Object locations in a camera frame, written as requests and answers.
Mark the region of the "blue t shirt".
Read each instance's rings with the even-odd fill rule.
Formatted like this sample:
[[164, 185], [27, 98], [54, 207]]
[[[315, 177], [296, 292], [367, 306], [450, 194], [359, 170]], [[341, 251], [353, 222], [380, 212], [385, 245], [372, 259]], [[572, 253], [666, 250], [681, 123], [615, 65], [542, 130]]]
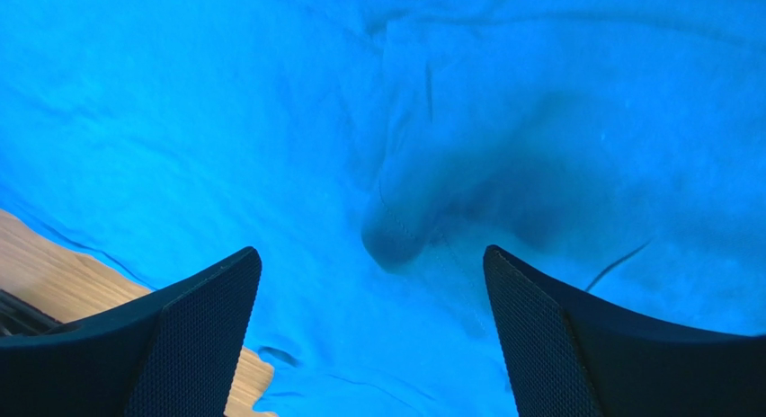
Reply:
[[279, 416], [513, 416], [496, 244], [765, 331], [765, 0], [1, 0], [1, 204], [161, 288], [251, 245]]

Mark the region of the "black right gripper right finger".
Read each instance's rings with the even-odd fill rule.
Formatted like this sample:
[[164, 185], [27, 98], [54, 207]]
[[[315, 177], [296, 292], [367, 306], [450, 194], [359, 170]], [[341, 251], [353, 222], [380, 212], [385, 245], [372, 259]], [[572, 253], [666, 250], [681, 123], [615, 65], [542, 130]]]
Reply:
[[763, 336], [642, 315], [496, 245], [483, 270], [519, 415], [764, 415]]

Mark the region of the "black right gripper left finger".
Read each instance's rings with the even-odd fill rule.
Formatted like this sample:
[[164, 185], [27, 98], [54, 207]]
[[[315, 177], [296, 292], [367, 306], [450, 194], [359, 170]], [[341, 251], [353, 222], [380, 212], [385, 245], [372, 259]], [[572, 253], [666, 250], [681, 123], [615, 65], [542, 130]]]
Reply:
[[68, 323], [3, 292], [2, 415], [223, 415], [261, 272], [246, 247]]

